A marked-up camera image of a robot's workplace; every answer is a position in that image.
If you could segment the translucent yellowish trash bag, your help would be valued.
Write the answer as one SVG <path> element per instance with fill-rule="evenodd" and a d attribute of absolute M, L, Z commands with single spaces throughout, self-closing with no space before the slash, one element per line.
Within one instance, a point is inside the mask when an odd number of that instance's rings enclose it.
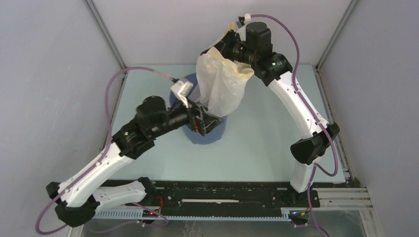
<path fill-rule="evenodd" d="M 238 108 L 246 84 L 253 75 L 250 65 L 225 58 L 213 43 L 196 63 L 199 102 L 208 108 L 209 113 L 227 116 Z"/>

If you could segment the blue plastic trash bin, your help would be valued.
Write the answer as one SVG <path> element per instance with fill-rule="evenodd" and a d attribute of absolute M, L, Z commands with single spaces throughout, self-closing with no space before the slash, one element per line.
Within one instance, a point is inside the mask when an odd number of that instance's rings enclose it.
<path fill-rule="evenodd" d="M 188 98 L 198 102 L 201 93 L 196 73 L 188 74 L 184 76 L 184 78 L 193 84 L 192 89 L 189 91 Z M 204 134 L 201 134 L 199 130 L 192 130 L 192 128 L 189 125 L 185 125 L 181 129 L 184 135 L 191 141 L 192 144 L 209 145 L 215 143 L 216 141 L 219 141 L 222 138 L 226 129 L 227 118 L 228 116 L 223 116 L 223 121 L 221 124 L 214 126 L 215 124 L 213 123 L 210 125 L 210 127 L 207 127 L 204 130 L 202 130 Z"/>

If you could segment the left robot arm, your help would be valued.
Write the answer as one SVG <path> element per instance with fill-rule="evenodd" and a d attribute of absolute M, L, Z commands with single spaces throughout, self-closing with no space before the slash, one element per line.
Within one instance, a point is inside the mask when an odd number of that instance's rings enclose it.
<path fill-rule="evenodd" d="M 112 136 L 110 144 L 87 166 L 65 182 L 47 185 L 48 195 L 56 202 L 58 219 L 78 227 L 96 213 L 116 206 L 133 202 L 152 205 L 156 189 L 147 177 L 116 187 L 105 187 L 104 183 L 154 147 L 158 137 L 183 126 L 206 136 L 223 121 L 199 103 L 184 106 L 177 102 L 167 108 L 162 97 L 147 97 L 137 107 L 134 118 Z"/>

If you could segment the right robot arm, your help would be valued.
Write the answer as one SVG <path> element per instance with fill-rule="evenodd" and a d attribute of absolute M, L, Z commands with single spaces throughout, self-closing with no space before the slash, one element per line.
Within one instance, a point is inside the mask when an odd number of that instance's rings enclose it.
<path fill-rule="evenodd" d="M 301 206 L 307 200 L 306 190 L 312 182 L 313 169 L 340 128 L 320 115 L 293 75 L 295 69 L 287 58 L 274 52 L 267 25 L 252 22 L 242 29 L 244 39 L 238 32 L 229 30 L 214 46 L 224 58 L 250 65 L 255 76 L 276 94 L 297 124 L 302 138 L 290 147 L 296 163 L 287 199 L 291 205 Z"/>

